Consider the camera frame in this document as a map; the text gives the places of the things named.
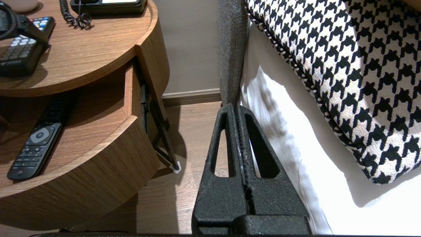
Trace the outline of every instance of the bed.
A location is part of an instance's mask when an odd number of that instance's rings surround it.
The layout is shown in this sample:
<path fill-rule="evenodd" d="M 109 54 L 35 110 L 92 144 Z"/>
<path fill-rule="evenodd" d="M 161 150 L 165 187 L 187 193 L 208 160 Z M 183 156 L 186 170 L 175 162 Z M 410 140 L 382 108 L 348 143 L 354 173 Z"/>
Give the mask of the bed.
<path fill-rule="evenodd" d="M 228 2 L 221 4 L 243 7 Z M 370 182 L 265 35 L 235 14 L 222 12 L 221 24 L 229 24 L 226 20 L 232 17 L 242 25 L 221 31 L 223 102 L 236 103 L 235 88 L 240 87 L 240 102 L 265 131 L 309 212 L 313 234 L 421 235 L 421 169 L 391 184 Z M 248 37 L 248 44 L 241 37 Z M 234 63 L 239 59 L 241 69 Z"/>

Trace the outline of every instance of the baseboard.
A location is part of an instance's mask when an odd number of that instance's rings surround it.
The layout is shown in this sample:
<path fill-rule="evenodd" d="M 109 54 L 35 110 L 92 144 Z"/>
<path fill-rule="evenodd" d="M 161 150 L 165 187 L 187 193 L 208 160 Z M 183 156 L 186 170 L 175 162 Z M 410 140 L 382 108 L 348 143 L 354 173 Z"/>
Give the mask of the baseboard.
<path fill-rule="evenodd" d="M 165 107 L 221 101 L 219 88 L 162 95 Z"/>

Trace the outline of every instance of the white bed sheet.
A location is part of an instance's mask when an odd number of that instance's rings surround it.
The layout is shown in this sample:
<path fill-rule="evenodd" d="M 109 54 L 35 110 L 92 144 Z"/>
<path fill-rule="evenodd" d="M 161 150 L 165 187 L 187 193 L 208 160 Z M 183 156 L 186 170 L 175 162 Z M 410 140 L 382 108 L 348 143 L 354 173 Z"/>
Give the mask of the white bed sheet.
<path fill-rule="evenodd" d="M 376 185 L 334 135 L 290 66 L 250 27 L 241 82 L 310 214 L 314 234 L 421 235 L 421 168 Z"/>

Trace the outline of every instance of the coiled phone cord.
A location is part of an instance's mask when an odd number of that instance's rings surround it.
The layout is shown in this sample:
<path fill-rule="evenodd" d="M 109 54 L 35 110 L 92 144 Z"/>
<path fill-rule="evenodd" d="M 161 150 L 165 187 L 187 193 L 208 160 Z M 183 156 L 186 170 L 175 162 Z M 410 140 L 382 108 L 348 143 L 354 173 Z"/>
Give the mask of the coiled phone cord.
<path fill-rule="evenodd" d="M 92 17 L 88 13 L 80 14 L 80 5 L 82 0 L 79 0 L 79 12 L 77 17 L 74 17 L 70 14 L 69 5 L 67 4 L 67 0 L 59 0 L 60 1 L 60 10 L 61 14 L 63 15 L 64 20 L 74 26 L 75 28 L 80 27 L 81 29 L 88 30 L 91 26 Z"/>

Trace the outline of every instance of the white mug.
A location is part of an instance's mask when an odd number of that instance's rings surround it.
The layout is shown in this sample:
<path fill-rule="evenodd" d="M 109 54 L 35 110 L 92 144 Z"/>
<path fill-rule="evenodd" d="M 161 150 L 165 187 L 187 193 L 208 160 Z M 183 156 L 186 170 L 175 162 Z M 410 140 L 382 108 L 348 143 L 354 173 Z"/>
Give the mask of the white mug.
<path fill-rule="evenodd" d="M 34 10 L 38 5 L 38 0 L 2 0 L 9 5 L 13 11 L 28 12 Z"/>

